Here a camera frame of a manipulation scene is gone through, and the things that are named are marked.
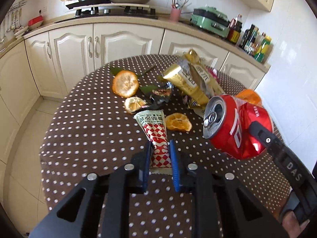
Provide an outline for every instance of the red and white checkered wrapper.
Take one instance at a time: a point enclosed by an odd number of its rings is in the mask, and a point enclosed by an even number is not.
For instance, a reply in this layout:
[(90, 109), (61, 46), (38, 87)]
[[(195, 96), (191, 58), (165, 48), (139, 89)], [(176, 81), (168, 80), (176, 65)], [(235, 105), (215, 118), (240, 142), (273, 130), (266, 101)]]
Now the red and white checkered wrapper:
[(171, 168), (163, 110), (139, 112), (134, 116), (134, 119), (142, 127), (147, 138), (153, 143), (152, 168)]

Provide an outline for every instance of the pink cup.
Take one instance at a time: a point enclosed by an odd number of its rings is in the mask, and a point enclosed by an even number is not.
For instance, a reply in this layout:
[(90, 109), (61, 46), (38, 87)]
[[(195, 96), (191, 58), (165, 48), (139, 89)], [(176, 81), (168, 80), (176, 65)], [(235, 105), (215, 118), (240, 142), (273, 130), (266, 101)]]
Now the pink cup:
[(172, 8), (170, 20), (173, 22), (178, 22), (178, 20), (180, 19), (181, 12), (182, 12), (182, 10), (180, 10), (180, 9)]

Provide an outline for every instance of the red soda can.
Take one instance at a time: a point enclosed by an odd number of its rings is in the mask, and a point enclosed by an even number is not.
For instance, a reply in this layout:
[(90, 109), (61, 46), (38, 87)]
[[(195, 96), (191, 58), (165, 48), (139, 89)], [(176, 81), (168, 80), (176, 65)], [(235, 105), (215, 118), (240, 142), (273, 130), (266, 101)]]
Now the red soda can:
[(203, 136), (216, 149), (236, 159), (255, 157), (265, 147), (248, 132), (253, 121), (273, 131), (272, 120), (264, 108), (226, 94), (215, 96), (206, 106)]

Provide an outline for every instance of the beige floor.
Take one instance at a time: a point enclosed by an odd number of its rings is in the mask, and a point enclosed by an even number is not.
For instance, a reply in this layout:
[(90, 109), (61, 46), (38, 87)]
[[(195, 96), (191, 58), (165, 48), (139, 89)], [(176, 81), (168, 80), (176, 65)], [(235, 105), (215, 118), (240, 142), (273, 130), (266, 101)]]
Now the beige floor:
[(43, 100), (32, 116), (11, 166), (5, 210), (21, 234), (48, 213), (41, 183), (39, 149), (59, 102)]

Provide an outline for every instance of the polka dot tablecloth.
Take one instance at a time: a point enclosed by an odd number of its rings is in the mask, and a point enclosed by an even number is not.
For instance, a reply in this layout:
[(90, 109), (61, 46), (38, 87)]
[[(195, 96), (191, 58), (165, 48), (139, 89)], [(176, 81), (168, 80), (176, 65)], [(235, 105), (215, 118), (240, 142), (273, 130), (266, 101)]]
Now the polka dot tablecloth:
[[(133, 116), (124, 111), (125, 99), (112, 92), (109, 67), (140, 74), (156, 65), (139, 79), (141, 85), (150, 85), (158, 84), (156, 76), (176, 59), (177, 56), (144, 55), (113, 61), (73, 88), (57, 109), (40, 150), (43, 189), (50, 210), (87, 174), (110, 174), (144, 148), (145, 134)], [(225, 74), (219, 73), (219, 78), (228, 94), (244, 89)], [(137, 96), (142, 97), (142, 93), (138, 91)], [(184, 113), (193, 125), (190, 132), (167, 131), (167, 138), (174, 139), (179, 150), (213, 173), (233, 173), (269, 212), (278, 214), (288, 196), (289, 183), (269, 154), (235, 160), (217, 151), (202, 137), (202, 118), (186, 109), (177, 90), (163, 110), (166, 115)], [(190, 238), (191, 199), (190, 194), (175, 192), (171, 176), (151, 174), (148, 191), (130, 197), (130, 237)]]

